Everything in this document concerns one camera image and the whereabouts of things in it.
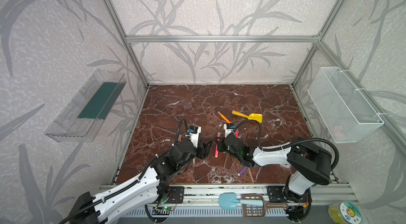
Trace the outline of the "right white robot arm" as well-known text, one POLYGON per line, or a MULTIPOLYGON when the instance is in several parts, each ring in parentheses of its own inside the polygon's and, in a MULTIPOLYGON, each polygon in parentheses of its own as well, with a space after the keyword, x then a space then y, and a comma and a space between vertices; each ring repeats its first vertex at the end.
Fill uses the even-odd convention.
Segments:
POLYGON ((297 202, 314 185, 329 185, 330 173, 339 162, 338 148, 323 138, 301 137, 282 145, 262 148, 246 146, 241 139, 230 133, 216 141, 220 152, 226 152, 247 168, 260 168, 269 165, 290 165, 296 169, 291 174, 277 199, 297 202))

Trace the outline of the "purple marker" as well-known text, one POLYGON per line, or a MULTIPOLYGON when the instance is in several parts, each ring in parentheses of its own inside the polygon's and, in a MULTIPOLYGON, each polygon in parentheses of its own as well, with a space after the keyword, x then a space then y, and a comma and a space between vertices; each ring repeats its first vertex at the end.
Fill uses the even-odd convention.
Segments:
POLYGON ((244 167, 237 175, 242 176, 247 170, 248 170, 248 167, 244 167))

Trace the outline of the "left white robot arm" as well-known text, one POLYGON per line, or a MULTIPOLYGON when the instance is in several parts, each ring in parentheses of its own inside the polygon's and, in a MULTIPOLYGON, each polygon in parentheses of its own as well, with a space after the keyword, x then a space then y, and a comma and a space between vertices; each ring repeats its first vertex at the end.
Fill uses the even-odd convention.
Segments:
POLYGON ((169 195, 169 181, 195 158, 205 159, 212 141, 194 146, 184 139, 157 155, 133 178, 96 195, 82 194, 63 224, 112 224, 140 206, 163 201, 169 195))

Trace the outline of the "orange marker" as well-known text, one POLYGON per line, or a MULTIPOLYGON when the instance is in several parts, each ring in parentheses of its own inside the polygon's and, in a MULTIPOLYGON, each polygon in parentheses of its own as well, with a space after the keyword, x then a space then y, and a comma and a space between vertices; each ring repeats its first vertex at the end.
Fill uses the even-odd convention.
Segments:
POLYGON ((229 121, 229 119, 227 119, 220 111, 217 112, 218 115, 228 124, 230 124, 231 122, 229 121))

